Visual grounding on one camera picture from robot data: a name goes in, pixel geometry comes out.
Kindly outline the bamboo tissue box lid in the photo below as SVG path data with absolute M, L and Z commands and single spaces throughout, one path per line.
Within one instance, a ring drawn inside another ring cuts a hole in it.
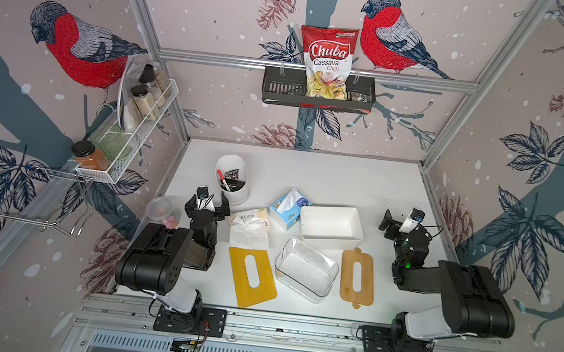
M 346 250 L 342 255 L 340 297 L 354 309 L 374 304 L 374 261 L 362 250 Z

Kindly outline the white plastic tissue box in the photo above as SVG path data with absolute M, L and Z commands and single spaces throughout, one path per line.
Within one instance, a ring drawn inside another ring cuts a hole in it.
M 316 250 L 353 250 L 364 239 L 359 211 L 353 207 L 306 206 L 300 218 L 302 241 Z

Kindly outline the blue tissue paper pack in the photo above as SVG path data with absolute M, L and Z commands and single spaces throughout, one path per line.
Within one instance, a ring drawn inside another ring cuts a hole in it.
M 310 200 L 293 188 L 269 207 L 269 215 L 281 228 L 288 230 L 299 221 L 301 209 L 311 205 Z

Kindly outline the clear plastic tissue box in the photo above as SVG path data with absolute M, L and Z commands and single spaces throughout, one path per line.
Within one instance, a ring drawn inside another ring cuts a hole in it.
M 312 303 L 325 299 L 339 274 L 339 265 L 301 240 L 288 240 L 274 261 L 275 277 Z

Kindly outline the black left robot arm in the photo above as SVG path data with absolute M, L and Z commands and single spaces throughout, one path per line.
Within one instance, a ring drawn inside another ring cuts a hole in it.
M 117 263 L 115 281 L 130 291 L 150 294 L 170 326 L 191 333 L 201 329 L 202 295 L 180 278 L 184 267 L 207 271 L 216 253 L 218 222 L 230 215 L 229 201 L 193 195 L 185 204 L 189 228 L 150 223 Z

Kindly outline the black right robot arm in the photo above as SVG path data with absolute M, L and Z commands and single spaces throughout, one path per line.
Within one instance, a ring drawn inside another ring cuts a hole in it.
M 364 351 L 433 352 L 434 342 L 461 336 L 510 338 L 515 317 L 490 269 L 441 260 L 427 267 L 434 236 L 418 208 L 398 221 L 386 211 L 379 230 L 393 242 L 392 280 L 406 292 L 437 294 L 441 304 L 420 312 L 401 312 L 388 329 L 363 326 Z

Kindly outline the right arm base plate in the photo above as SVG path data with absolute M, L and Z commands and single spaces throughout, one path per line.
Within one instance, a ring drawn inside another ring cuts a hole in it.
M 361 325 L 356 337 L 363 344 L 364 352 L 433 352 L 432 342 L 419 341 L 405 335 L 396 336 L 383 325 Z

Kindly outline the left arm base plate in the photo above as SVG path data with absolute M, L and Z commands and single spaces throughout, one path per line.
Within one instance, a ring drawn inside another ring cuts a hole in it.
M 220 338 L 226 325 L 227 311 L 202 307 L 184 314 L 162 306 L 153 317 L 154 331 Z

